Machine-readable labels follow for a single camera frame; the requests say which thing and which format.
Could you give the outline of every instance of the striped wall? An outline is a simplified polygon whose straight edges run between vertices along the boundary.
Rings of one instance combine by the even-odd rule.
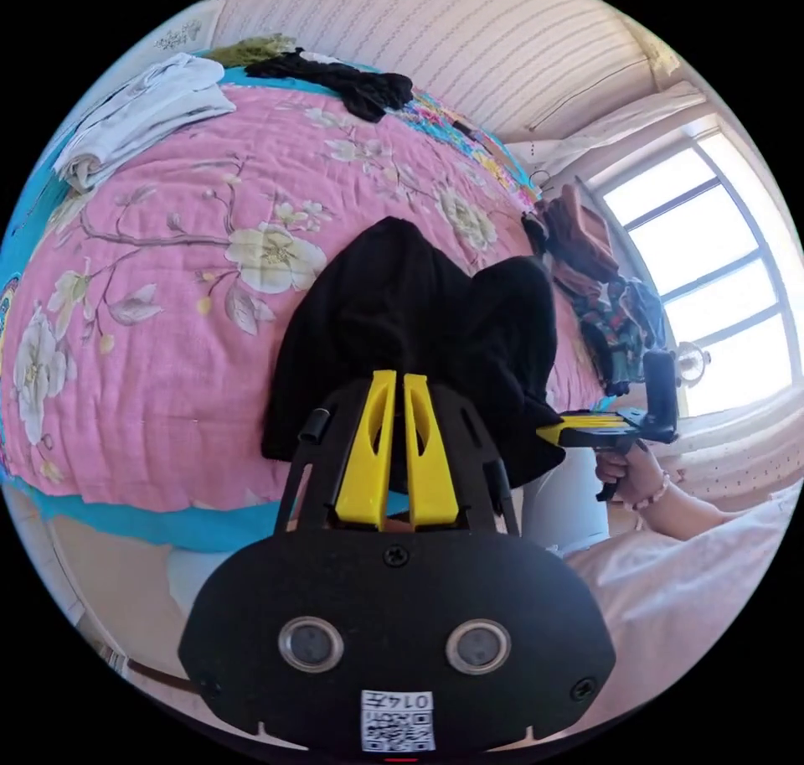
[[[214,43],[276,31],[408,75],[506,142],[566,137],[655,91],[599,0],[224,0]]]

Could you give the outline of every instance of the wrist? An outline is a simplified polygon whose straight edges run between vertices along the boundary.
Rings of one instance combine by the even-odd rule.
[[[670,475],[667,472],[662,472],[661,477],[652,484],[651,491],[646,491],[641,494],[638,499],[626,504],[626,508],[630,511],[643,511],[650,508],[657,503],[670,488]]]

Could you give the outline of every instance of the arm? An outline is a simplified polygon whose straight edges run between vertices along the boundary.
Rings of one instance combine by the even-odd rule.
[[[717,506],[683,492],[673,483],[658,502],[640,511],[651,530],[680,541],[692,539],[743,513],[727,514]]]
[[[596,473],[603,483],[620,481],[617,495],[626,505],[635,505],[659,492],[664,477],[653,453],[639,445],[634,445],[625,457],[615,452],[598,452]],[[686,541],[731,521],[744,511],[726,513],[670,483],[660,499],[639,513],[651,530]]]

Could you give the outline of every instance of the window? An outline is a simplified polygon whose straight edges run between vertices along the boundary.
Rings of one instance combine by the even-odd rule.
[[[721,131],[680,142],[594,196],[662,298],[672,339],[711,354],[685,390],[684,415],[746,406],[802,379],[801,247]]]

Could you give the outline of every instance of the brown towel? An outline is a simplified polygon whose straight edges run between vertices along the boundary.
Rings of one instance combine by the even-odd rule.
[[[536,204],[548,228],[548,251],[553,256],[554,278],[572,292],[587,296],[600,291],[600,283],[619,275],[606,222],[580,203],[577,189],[566,184],[561,196]]]

